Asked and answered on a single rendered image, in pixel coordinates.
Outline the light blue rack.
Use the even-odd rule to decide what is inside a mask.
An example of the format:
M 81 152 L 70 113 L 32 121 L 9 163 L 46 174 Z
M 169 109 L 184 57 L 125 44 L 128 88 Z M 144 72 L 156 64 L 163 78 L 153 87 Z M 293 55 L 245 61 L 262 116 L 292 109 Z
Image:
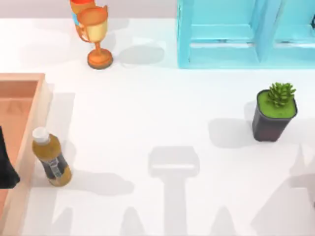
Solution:
M 315 0 L 177 0 L 177 61 L 315 69 Z

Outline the gold and orange trophy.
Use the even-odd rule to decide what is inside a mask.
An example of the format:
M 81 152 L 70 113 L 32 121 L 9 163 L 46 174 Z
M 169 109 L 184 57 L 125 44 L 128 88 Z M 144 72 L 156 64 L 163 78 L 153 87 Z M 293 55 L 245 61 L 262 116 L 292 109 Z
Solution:
M 78 34 L 82 41 L 94 44 L 95 48 L 87 55 L 88 65 L 97 70 L 109 67 L 113 56 L 107 49 L 101 47 L 108 28 L 108 6 L 94 6 L 77 14 Z

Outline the amber bottle with white cap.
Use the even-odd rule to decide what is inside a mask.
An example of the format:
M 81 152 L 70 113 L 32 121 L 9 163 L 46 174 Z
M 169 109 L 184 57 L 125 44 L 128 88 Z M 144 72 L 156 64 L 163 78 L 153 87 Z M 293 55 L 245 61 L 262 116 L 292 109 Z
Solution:
M 32 151 L 41 162 L 49 182 L 57 187 L 67 185 L 72 172 L 63 156 L 58 137 L 49 133 L 45 127 L 35 128 L 32 137 Z

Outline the green plant in black pot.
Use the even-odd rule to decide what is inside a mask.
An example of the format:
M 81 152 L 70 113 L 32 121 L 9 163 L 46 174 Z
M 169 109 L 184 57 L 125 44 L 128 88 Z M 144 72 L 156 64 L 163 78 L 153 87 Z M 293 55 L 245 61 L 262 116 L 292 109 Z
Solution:
M 298 113 L 296 89 L 291 83 L 275 82 L 256 96 L 252 133 L 259 142 L 275 142 Z

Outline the salmon shallow box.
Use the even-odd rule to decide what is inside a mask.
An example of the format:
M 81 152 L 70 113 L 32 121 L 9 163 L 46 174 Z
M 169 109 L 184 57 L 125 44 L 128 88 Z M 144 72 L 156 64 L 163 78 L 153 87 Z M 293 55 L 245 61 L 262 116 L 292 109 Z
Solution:
M 0 126 L 20 177 L 13 189 L 0 189 L 0 236 L 21 235 L 35 166 L 32 131 L 45 126 L 51 100 L 43 73 L 0 73 Z

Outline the orange can with blue label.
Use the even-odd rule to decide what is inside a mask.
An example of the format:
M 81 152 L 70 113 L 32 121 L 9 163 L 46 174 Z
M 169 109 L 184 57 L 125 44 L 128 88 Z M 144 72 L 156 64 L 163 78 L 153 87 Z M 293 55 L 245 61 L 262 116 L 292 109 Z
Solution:
M 69 0 L 69 2 L 72 11 L 72 19 L 76 26 L 79 25 L 77 21 L 77 14 L 84 9 L 92 8 L 95 6 L 95 0 Z

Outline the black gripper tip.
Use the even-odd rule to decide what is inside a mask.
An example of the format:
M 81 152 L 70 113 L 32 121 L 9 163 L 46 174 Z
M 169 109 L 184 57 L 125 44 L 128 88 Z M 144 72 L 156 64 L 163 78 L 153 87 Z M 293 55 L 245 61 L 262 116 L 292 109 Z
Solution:
M 13 189 L 19 182 L 20 177 L 9 160 L 0 126 L 0 189 Z

